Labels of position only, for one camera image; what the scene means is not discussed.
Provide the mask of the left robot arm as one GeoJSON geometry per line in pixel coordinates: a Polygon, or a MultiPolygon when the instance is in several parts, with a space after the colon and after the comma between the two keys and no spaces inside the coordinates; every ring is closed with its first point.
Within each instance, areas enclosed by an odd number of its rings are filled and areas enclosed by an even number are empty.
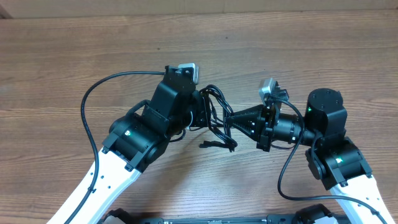
{"type": "Polygon", "coordinates": [[[142,100],[110,127],[78,187],[50,223],[97,223],[111,204],[166,150],[174,135],[205,127],[196,89],[198,66],[167,66],[151,100],[142,100]]]}

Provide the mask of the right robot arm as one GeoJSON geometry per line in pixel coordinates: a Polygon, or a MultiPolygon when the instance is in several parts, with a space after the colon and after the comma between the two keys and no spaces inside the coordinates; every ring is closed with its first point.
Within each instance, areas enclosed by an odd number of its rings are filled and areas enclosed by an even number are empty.
{"type": "Polygon", "coordinates": [[[289,102],[286,90],[261,92],[263,104],[236,112],[225,119],[257,148],[268,151],[274,141],[308,146],[308,168],[329,195],[293,197],[292,201],[335,200],[351,223],[393,223],[377,187],[373,171],[362,152],[346,136],[348,112],[340,92],[319,88],[307,99],[304,114],[289,102]]]}

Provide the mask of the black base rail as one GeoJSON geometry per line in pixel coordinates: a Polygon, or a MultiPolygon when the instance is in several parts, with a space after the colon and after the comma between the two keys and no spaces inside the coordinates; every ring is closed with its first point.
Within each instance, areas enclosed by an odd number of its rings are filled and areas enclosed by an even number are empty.
{"type": "Polygon", "coordinates": [[[129,213],[121,208],[108,212],[98,224],[350,224],[346,215],[335,214],[319,203],[291,214],[264,217],[162,218],[154,213],[129,213]]]}

